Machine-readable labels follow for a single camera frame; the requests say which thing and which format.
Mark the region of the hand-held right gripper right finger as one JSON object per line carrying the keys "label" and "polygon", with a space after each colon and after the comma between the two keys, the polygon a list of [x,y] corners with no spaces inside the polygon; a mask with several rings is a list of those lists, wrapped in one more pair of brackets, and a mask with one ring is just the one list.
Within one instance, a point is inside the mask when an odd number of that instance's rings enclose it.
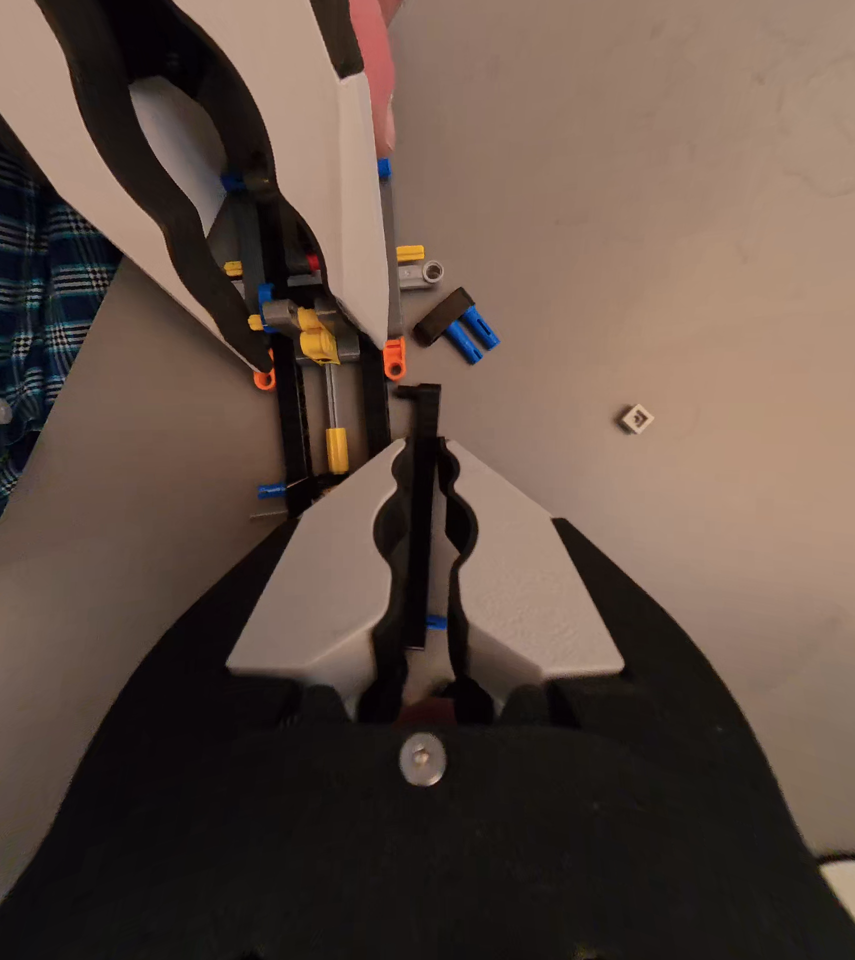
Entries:
{"label": "hand-held right gripper right finger", "polygon": [[451,439],[439,441],[438,485],[456,721],[491,724],[521,689],[620,674],[625,660],[552,515]]}

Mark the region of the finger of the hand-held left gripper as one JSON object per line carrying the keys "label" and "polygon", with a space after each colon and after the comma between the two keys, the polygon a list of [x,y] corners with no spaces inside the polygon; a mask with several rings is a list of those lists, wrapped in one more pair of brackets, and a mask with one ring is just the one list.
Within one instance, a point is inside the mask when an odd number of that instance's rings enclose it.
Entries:
{"label": "finger of the hand-held left gripper", "polygon": [[96,2],[0,2],[0,119],[55,191],[254,371],[262,333],[152,149]]}
{"label": "finger of the hand-held left gripper", "polygon": [[389,270],[363,67],[339,75],[312,2],[188,2],[187,17],[252,95],[279,193],[318,242],[327,289],[382,349]]}

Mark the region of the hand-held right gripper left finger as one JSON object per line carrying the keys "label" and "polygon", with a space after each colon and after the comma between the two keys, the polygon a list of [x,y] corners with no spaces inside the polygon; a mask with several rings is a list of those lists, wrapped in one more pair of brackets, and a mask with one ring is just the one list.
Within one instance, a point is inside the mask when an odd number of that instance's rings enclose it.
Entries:
{"label": "hand-held right gripper left finger", "polygon": [[299,518],[227,658],[230,673],[329,687],[350,719],[403,655],[410,445],[393,441]]}

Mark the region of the long black lego beam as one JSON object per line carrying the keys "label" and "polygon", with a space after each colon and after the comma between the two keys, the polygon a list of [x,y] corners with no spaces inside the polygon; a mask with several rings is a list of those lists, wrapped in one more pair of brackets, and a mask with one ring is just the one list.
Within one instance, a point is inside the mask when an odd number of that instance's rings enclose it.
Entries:
{"label": "long black lego beam", "polygon": [[413,405],[410,437],[411,482],[406,581],[402,608],[403,644],[422,651],[428,632],[429,580],[433,537],[434,485],[442,387],[421,383],[397,388],[397,397]]}

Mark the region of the multicoloured lego technic assembly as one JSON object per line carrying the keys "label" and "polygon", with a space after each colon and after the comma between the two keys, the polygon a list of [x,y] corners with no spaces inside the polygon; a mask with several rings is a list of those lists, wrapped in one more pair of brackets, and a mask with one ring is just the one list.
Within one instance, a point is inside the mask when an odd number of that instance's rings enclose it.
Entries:
{"label": "multicoloured lego technic assembly", "polygon": [[[220,175],[239,241],[240,258],[223,270],[249,311],[248,326],[267,348],[271,367],[253,374],[255,386],[277,396],[285,479],[258,489],[259,499],[279,498],[298,517],[350,471],[347,431],[338,409],[338,372],[358,366],[362,426],[370,457],[390,441],[387,387],[408,372],[401,295],[432,288],[442,264],[420,245],[398,245],[390,160],[377,162],[377,180],[388,265],[386,342],[377,346],[348,317],[326,286],[320,246],[284,200],[266,168]],[[326,470],[314,470],[304,372],[323,373],[326,403]]]}

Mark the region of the black lego beam with blue pins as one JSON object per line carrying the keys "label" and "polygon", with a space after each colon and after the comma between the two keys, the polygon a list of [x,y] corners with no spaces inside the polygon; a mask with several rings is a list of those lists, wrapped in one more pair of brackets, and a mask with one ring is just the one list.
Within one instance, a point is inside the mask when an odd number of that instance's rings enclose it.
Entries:
{"label": "black lego beam with blue pins", "polygon": [[462,286],[454,289],[419,320],[413,326],[412,336],[426,349],[445,339],[470,366],[479,363],[486,353],[501,343]]}

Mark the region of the person's left hand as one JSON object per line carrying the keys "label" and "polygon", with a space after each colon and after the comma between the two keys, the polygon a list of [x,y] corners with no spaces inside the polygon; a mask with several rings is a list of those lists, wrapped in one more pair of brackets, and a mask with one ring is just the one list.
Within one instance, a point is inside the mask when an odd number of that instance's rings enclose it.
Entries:
{"label": "person's left hand", "polygon": [[349,1],[349,16],[370,90],[373,138],[379,160],[389,159],[396,145],[395,63],[388,27],[402,1]]}

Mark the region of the blue plaid shirt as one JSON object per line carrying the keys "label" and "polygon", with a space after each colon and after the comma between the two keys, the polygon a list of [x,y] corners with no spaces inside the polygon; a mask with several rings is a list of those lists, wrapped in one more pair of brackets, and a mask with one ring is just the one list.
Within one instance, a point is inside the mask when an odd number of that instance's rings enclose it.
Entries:
{"label": "blue plaid shirt", "polygon": [[121,260],[0,142],[0,520]]}

